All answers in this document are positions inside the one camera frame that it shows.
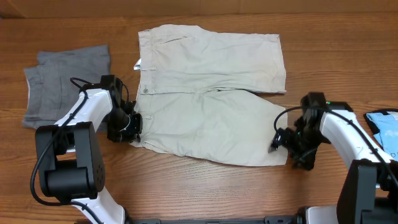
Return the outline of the beige shorts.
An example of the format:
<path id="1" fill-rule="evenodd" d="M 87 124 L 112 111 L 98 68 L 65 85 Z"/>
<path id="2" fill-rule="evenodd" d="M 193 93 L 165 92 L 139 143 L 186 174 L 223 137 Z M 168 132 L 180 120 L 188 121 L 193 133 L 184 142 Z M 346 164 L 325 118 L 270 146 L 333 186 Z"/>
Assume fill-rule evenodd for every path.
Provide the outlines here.
<path id="1" fill-rule="evenodd" d="M 287 162 L 286 149 L 269 151 L 287 115 L 262 98 L 285 93 L 277 34 L 167 24 L 141 31 L 139 50 L 143 124 L 133 146 L 237 166 Z"/>

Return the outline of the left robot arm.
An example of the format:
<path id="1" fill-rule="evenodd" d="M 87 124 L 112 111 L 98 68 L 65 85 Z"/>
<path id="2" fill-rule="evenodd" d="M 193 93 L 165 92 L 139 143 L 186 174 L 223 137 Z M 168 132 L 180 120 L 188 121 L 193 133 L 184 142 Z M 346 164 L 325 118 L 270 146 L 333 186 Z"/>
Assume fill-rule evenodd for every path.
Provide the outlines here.
<path id="1" fill-rule="evenodd" d="M 42 205 L 79 209 L 91 223 L 132 223 L 105 187 L 96 132 L 106 123 L 110 141 L 140 141 L 142 116 L 134 111 L 134 101 L 123 99 L 127 87 L 115 75 L 103 75 L 98 83 L 75 77 L 70 81 L 79 89 L 77 102 L 55 124 L 35 132 L 37 162 L 30 192 Z"/>

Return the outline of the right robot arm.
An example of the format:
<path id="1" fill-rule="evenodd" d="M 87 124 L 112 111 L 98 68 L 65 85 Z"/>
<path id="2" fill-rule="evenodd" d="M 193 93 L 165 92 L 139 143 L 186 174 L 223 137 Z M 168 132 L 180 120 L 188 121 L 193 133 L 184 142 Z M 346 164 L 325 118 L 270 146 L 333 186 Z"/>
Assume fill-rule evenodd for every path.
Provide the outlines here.
<path id="1" fill-rule="evenodd" d="M 269 223 L 397 223 L 397 161 L 380 149 L 344 101 L 327 101 L 322 92 L 305 95 L 294 129 L 275 128 L 270 152 L 284 147 L 293 167 L 312 170 L 318 147 L 331 144 L 348 168 L 336 205 L 302 207 Z"/>

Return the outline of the folded grey shorts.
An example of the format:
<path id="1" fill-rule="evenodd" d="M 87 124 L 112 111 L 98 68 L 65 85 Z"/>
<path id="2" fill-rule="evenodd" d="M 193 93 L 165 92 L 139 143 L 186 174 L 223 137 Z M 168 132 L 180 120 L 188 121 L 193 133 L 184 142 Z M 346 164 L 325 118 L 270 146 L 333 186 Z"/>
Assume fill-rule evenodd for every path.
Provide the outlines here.
<path id="1" fill-rule="evenodd" d="M 37 61 L 37 66 L 24 69 L 29 91 L 22 120 L 26 128 L 52 125 L 69 112 L 79 95 L 79 88 L 71 78 L 98 83 L 101 76 L 111 73 L 107 45 L 63 52 L 41 51 Z"/>

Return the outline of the light blue garment pile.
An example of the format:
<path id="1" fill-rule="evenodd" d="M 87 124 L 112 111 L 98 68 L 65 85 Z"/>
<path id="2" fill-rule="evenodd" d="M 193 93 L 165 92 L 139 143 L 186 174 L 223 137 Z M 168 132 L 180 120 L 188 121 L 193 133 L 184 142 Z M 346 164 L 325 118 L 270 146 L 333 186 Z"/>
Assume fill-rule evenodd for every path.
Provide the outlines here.
<path id="1" fill-rule="evenodd" d="M 397 109 L 380 109 L 363 116 L 383 151 L 397 161 Z"/>

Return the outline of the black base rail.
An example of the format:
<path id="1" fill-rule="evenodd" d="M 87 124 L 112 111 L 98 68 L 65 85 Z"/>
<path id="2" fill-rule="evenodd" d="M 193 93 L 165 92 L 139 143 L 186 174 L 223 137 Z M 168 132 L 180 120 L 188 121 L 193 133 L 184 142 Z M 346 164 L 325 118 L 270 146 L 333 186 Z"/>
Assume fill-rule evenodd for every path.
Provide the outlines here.
<path id="1" fill-rule="evenodd" d="M 160 220 L 128 218 L 128 224 L 294 224 L 293 216 L 269 216 L 265 218 L 210 219 L 210 220 Z"/>

